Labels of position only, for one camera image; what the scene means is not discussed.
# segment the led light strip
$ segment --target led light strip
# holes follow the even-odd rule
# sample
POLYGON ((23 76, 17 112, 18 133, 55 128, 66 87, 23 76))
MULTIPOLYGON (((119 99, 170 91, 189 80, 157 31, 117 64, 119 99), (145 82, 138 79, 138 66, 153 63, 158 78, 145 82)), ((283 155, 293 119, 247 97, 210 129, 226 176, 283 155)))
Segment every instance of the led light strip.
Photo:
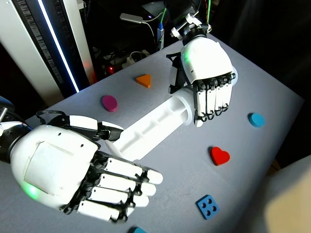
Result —
POLYGON ((77 86, 77 84, 76 84, 76 82, 75 82, 75 80, 74 80, 74 78, 73 78, 73 75, 72 75, 71 70, 70 70, 70 68, 69 68, 69 66, 68 66, 68 63, 67 63, 66 58, 65 58, 65 56, 64 56, 64 53, 63 53, 63 51, 62 51, 62 48, 61 48, 60 45, 59 45, 59 42, 58 42, 57 37, 56 37, 56 34, 55 34, 54 29, 53 29, 53 27, 52 27, 52 25, 51 25, 49 16, 48 16, 48 14, 47 14, 47 11, 45 10, 45 7, 44 7, 44 5, 43 5, 42 0, 38 0, 38 3, 39 3, 39 5, 40 5, 41 11, 42 11, 43 16, 44 16, 44 18, 45 18, 45 21, 46 21, 46 23, 48 24, 48 27, 49 27, 50 32, 51 32, 51 34, 52 34, 53 40, 54 40, 55 45, 56 45, 56 47, 57 47, 57 49, 58 49, 58 52, 59 52, 59 54, 60 54, 60 56, 61 56, 61 58, 62 58, 62 60, 63 60, 63 62, 64 62, 64 65, 65 65, 65 67, 66 67, 66 70, 67 70, 67 72, 68 72, 68 74, 69 74, 69 76, 70 76, 70 79, 71 79, 71 81, 72 81, 72 84, 73 84, 74 88, 76 89, 76 92, 79 93, 78 86, 77 86))

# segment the green light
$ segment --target green light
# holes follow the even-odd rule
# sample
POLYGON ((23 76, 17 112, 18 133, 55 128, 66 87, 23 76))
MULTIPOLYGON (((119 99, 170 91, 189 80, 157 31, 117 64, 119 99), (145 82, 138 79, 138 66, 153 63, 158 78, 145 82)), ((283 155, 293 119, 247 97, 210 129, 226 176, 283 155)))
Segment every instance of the green light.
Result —
POLYGON ((34 200, 36 200, 39 195, 38 188, 28 183, 24 186, 24 191, 29 197, 31 197, 34 200))

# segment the robotic hand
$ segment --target robotic hand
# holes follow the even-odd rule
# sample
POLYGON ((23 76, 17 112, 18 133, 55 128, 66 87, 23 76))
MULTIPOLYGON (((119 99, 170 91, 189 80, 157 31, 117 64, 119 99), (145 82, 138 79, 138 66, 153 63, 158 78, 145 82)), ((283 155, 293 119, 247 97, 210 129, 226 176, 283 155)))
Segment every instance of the robotic hand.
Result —
POLYGON ((123 128, 60 111, 37 113, 41 125, 0 122, 0 159, 28 196, 64 212, 106 221, 126 221, 135 207, 148 205, 163 177, 99 151, 95 141, 115 141, 123 128), (60 114, 48 124, 42 114, 60 114))
MULTIPOLYGON (((180 9, 172 6, 169 12, 173 11, 173 15, 179 15, 175 12, 177 10, 180 9)), ((190 7, 188 11, 194 12, 194 9, 190 7)), ((197 14, 198 11, 187 14, 186 21, 177 29, 172 29, 171 36, 182 39, 184 46, 181 52, 168 54, 167 58, 173 62, 169 92, 174 93, 185 83, 192 85, 194 124, 200 127, 205 121, 212 120, 214 116, 228 110, 236 74, 220 44, 207 38, 211 26, 203 25, 195 17, 197 14)))

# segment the magenta disc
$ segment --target magenta disc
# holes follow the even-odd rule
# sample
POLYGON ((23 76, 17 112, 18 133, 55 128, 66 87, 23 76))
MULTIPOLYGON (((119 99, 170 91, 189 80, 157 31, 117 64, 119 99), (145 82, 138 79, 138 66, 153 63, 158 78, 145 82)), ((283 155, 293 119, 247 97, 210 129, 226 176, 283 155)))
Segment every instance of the magenta disc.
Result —
POLYGON ((118 102, 113 96, 104 96, 103 106, 107 111, 115 112, 118 109, 118 102))

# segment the green cable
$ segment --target green cable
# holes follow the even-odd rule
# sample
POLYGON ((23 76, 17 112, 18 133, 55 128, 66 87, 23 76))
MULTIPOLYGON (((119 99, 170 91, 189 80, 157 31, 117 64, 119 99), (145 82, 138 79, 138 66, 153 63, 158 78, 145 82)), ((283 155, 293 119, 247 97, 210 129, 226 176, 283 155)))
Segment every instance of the green cable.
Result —
POLYGON ((162 14, 162 18, 161 18, 160 23, 162 23, 162 22, 163 22, 163 19, 164 19, 165 13, 166 13, 166 7, 164 8, 164 11, 163 11, 163 14, 162 14))
POLYGON ((207 8, 207 24, 209 22, 209 12, 210 12, 210 0, 208 0, 208 8, 207 8))

